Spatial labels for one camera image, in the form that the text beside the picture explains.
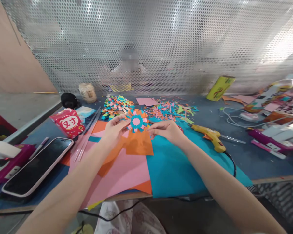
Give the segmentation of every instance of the pen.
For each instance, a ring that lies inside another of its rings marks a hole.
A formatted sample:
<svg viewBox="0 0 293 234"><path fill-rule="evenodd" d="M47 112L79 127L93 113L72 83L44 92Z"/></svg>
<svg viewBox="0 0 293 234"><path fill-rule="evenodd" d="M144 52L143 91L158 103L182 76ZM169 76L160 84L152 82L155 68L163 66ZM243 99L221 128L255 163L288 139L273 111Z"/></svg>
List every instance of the pen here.
<svg viewBox="0 0 293 234"><path fill-rule="evenodd" d="M29 157L28 160L31 160L37 153L38 151L43 147L43 145L49 140L48 137L46 137L43 142L41 142L41 144L38 146L38 148L35 150L35 152Z"/></svg>

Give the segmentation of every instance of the hand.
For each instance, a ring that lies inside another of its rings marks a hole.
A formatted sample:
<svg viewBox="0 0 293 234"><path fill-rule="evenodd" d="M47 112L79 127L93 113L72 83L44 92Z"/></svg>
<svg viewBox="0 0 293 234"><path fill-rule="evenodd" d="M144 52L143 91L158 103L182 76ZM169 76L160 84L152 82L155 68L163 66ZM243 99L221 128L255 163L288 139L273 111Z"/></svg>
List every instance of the hand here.
<svg viewBox="0 0 293 234"><path fill-rule="evenodd" d="M100 142L105 143L110 149L113 149L121 136L128 131L127 126L130 124L131 120L122 120L125 116L125 114L118 115L111 119L106 125L104 136L101 138Z"/></svg>
<svg viewBox="0 0 293 234"><path fill-rule="evenodd" d="M174 145L178 145L187 139L177 124L172 120L157 122L149 127L148 131L151 139L154 139L156 135L159 135L165 137Z"/></svg>

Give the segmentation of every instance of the pink phone case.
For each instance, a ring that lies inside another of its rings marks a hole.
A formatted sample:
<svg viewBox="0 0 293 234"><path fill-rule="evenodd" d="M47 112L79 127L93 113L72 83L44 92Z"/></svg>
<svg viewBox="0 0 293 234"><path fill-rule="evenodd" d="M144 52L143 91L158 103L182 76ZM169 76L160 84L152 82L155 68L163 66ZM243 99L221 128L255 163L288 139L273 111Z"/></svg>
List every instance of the pink phone case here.
<svg viewBox="0 0 293 234"><path fill-rule="evenodd" d="M72 147L72 145L74 144L74 141L71 140L71 139L66 139L66 138L62 138L62 137L57 137L57 138L54 138L49 144L51 144L55 139L65 139L65 140L69 140L71 141L71 143L67 146L67 148L63 151L63 153L54 161L54 163L49 167L49 169L43 174L43 176L41 176L41 178L35 183L35 185L25 194L17 194L17 193L13 193L13 192L10 192L10 191L6 191L4 189L4 186L14 177L16 176L18 173L20 173L24 167L26 167L30 161L25 165L23 166L22 169L20 169L14 176L12 176L2 187L1 191L3 193L6 193L6 194L10 194L10 195L13 195L15 197L27 197L29 196L30 194L32 194L32 192L34 192L36 190L36 188L41 184L41 182L45 179L45 177L50 173L50 171L55 167L55 165L62 159L62 157L66 154L66 152ZM35 157L37 157L49 144L47 144Z"/></svg>

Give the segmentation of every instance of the paper flower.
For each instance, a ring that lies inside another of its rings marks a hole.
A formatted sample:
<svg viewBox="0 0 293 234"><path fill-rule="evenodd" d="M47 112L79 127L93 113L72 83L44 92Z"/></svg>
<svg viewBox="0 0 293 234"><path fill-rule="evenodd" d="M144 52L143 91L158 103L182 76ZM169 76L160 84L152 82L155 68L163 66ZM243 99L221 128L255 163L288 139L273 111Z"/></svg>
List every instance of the paper flower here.
<svg viewBox="0 0 293 234"><path fill-rule="evenodd" d="M148 115L142 110L135 109L134 111L128 111L125 119L131 119L131 122L127 128L129 130L132 130L133 133L137 132L138 130L140 130L140 132L143 132L143 130L145 129L145 127L147 127L147 124L149 123L147 117Z"/></svg>
<svg viewBox="0 0 293 234"><path fill-rule="evenodd" d="M132 101L123 96L111 96L104 102L104 108L101 111L104 114L102 119L113 118L115 115L119 115L118 111L127 113L126 110L130 110L129 106L133 105Z"/></svg>

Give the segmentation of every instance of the white cable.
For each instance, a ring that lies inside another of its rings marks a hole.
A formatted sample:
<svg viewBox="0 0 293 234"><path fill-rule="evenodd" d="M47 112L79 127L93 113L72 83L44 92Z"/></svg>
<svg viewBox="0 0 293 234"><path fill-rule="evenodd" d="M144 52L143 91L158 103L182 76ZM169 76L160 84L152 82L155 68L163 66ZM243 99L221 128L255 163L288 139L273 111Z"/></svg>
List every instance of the white cable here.
<svg viewBox="0 0 293 234"><path fill-rule="evenodd" d="M228 122L229 124L232 124L232 125L234 125L234 126L238 126L238 127L242 127L242 128L253 128L253 127L259 127L259 126L262 126L262 125L264 125L264 124L273 123L273 122L276 122L276 121L278 121L278 120L288 118L288 116L286 116L286 117L282 117L282 118L280 118L280 119L276 119L276 120L273 120L273 121L270 121L270 122L261 123L261 124L255 125L255 126L242 126L242 125L237 124L232 118L234 118L234 117L235 117L235 118L239 118L239 119L243 119L243 118L241 118L240 116L230 116L229 114L227 114L227 113L225 112L225 109L226 109L226 108L233 109L233 110L237 110L237 111L242 111L242 112L247 112L247 111L245 111L245 110L239 110L239 109L235 109L235 108L231 108L231 107L224 107L224 108L222 109L222 111L228 116L228 118L227 118L227 122Z"/></svg>
<svg viewBox="0 0 293 234"><path fill-rule="evenodd" d="M20 222L25 218L25 216L26 214L11 228L11 230L7 232L7 234L10 234L14 230L14 228L20 224Z"/></svg>

